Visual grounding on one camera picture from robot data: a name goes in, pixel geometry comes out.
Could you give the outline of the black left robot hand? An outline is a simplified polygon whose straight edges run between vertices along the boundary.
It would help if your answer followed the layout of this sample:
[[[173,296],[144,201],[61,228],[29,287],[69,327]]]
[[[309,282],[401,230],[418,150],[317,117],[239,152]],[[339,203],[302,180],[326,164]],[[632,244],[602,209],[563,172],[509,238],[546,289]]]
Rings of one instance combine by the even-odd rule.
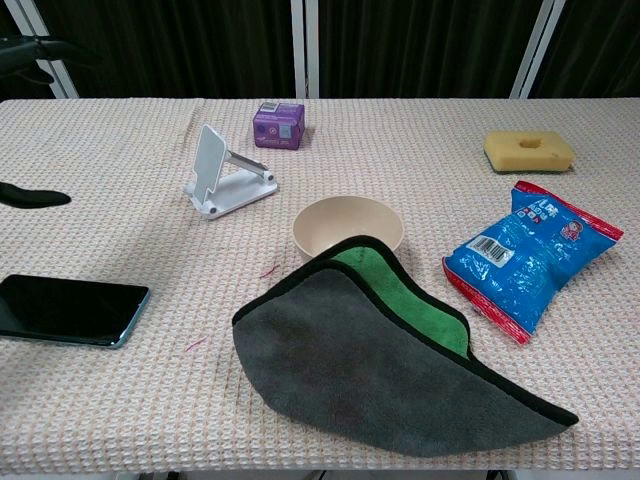
[[[56,36],[0,37],[0,77],[19,76],[36,84],[48,85],[54,77],[37,61],[69,61],[95,66],[102,57],[91,50]],[[69,204],[71,197],[52,190],[22,189],[0,182],[0,204],[19,209],[43,209]]]

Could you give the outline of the black smartphone with teal edge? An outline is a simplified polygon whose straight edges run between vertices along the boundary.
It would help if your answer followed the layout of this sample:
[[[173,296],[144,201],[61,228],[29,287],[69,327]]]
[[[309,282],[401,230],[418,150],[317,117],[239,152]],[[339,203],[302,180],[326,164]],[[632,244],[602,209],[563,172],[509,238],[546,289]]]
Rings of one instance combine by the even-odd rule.
[[[150,296],[145,286],[12,274],[0,281],[0,337],[118,348]]]

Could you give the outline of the white folding phone stand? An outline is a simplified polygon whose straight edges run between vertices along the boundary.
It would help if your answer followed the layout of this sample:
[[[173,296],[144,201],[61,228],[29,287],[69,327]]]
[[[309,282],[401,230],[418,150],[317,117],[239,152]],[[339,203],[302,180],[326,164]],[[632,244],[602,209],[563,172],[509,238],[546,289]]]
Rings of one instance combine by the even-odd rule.
[[[195,177],[183,191],[207,219],[229,214],[279,189],[265,165],[229,150],[225,139],[207,124],[199,134],[192,171]]]

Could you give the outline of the black curtain backdrop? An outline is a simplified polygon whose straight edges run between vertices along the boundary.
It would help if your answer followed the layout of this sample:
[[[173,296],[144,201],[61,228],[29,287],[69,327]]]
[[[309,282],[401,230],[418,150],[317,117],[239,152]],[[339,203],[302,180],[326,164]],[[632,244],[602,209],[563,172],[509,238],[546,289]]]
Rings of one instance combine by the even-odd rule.
[[[292,98],[290,0],[34,0],[81,97]],[[505,98],[543,0],[318,0],[320,97]]]

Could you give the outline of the small purple box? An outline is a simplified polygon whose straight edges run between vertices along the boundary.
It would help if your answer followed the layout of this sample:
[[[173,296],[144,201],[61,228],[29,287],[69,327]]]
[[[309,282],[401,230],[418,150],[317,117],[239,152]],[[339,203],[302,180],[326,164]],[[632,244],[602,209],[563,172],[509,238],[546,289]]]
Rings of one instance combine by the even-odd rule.
[[[297,150],[305,131],[305,107],[295,103],[263,102],[252,125],[257,147]]]

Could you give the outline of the beige bowl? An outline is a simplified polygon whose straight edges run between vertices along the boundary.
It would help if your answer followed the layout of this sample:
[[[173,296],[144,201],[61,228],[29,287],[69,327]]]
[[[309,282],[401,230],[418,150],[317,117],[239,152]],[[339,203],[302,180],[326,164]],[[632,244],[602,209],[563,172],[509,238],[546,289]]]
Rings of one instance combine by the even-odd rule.
[[[292,237],[301,259],[309,261],[339,242],[366,235],[392,251],[403,242],[399,214],[381,201],[341,195],[317,200],[303,208],[292,223]]]

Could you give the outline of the beige waffle tablecloth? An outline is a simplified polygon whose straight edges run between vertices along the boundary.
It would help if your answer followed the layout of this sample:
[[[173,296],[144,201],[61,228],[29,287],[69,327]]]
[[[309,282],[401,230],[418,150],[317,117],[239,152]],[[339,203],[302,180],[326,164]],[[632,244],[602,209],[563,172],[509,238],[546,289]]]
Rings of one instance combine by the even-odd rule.
[[[250,99],[0,103],[0,181],[71,197],[51,209],[0,205],[0,280],[19,273],[151,291],[116,350],[0,339],[0,475],[515,467],[640,477],[640,98],[309,100],[296,151],[255,147],[257,108]],[[205,124],[265,165],[278,191],[216,219],[200,214],[183,189]],[[492,130],[560,133],[576,152],[573,168],[531,181],[623,231],[556,295],[525,346],[477,314],[441,268],[510,210],[516,177],[494,172],[483,152]],[[466,316],[475,354],[578,424],[530,446],[418,460],[271,411],[242,372],[231,319],[300,265],[293,220],[333,195],[391,206],[405,227],[400,261]]]

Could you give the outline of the grey and green microfibre cloth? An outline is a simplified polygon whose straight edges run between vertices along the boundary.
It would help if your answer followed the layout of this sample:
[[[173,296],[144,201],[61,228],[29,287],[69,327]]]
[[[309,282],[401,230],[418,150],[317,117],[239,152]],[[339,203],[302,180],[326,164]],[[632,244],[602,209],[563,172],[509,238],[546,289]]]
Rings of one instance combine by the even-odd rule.
[[[495,450],[578,421],[480,362],[465,316],[370,236],[308,261],[240,308],[232,326],[244,373],[272,410],[376,448]]]

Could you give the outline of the yellow sponge with hole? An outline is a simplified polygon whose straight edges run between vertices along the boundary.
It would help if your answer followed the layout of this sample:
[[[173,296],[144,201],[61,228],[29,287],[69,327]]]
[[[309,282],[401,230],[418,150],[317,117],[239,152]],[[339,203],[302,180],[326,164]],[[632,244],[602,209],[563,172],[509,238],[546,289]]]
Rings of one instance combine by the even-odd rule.
[[[572,147],[553,131],[490,131],[484,152],[499,173],[566,172],[576,158]]]

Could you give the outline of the blue and red snack bag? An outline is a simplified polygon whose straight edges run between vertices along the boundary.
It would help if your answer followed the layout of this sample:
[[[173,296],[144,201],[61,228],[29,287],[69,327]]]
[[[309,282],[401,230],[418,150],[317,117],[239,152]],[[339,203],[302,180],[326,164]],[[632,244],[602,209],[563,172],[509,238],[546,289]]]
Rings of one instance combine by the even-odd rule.
[[[623,231],[530,182],[517,182],[511,200],[508,215],[462,243],[442,265],[481,314],[526,344],[555,294]]]

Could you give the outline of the white slanted frame post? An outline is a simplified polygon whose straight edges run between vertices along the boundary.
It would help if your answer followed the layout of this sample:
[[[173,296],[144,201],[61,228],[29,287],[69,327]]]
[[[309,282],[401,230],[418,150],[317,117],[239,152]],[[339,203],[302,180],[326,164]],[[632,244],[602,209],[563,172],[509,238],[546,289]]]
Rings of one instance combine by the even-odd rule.
[[[4,0],[16,26],[22,35],[48,36],[49,30],[34,0]],[[50,89],[57,99],[77,99],[78,92],[60,60],[38,60],[37,65],[53,78]]]
[[[510,99],[529,97],[565,4],[566,0],[542,1],[509,94]]]

